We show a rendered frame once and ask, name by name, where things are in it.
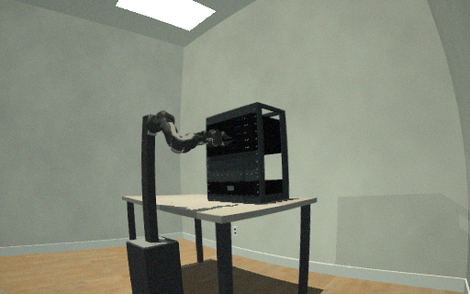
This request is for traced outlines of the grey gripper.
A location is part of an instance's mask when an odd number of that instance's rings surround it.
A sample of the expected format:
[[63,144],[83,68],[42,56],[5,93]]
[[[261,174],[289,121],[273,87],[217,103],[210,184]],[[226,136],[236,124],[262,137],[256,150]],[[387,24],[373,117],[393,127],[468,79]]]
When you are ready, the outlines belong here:
[[[224,140],[227,140],[227,139],[231,139],[232,137],[229,137],[225,131],[220,131],[220,130],[210,130],[209,132],[211,132],[212,134],[212,141],[210,141],[207,146],[209,148],[212,148],[212,147],[218,147],[218,146],[226,146],[228,145],[230,142],[232,141],[223,141],[222,140],[222,137],[224,138]],[[226,135],[225,135],[226,134]],[[226,144],[225,144],[226,143]]]

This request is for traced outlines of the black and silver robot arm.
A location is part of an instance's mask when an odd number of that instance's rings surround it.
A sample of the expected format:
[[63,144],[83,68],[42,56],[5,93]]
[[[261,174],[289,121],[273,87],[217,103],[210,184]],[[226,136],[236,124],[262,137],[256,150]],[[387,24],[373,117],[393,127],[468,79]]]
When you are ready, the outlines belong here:
[[[212,134],[209,131],[204,130],[198,132],[198,134],[194,133],[195,135],[193,133],[187,133],[186,135],[183,135],[177,133],[177,128],[173,123],[174,116],[164,110],[157,113],[155,116],[150,114],[147,120],[148,135],[156,136],[157,132],[162,130],[166,142],[174,153],[188,153],[197,145],[204,145],[205,143],[208,144],[210,141],[212,141]],[[186,145],[187,147],[185,147]]]

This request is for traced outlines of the black server rack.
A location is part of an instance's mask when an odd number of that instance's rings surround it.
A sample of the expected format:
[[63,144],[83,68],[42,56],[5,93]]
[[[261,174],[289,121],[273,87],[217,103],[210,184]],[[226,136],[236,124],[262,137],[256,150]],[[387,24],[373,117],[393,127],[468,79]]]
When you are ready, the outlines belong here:
[[[273,112],[263,114],[262,108]],[[279,119],[269,118],[277,115]],[[222,140],[232,142],[207,147],[208,201],[262,205],[289,200],[285,110],[255,102],[206,118],[206,131],[209,130],[225,131],[232,138],[224,140],[222,137]],[[264,156],[275,154],[268,152],[282,154],[282,179],[265,180]]]

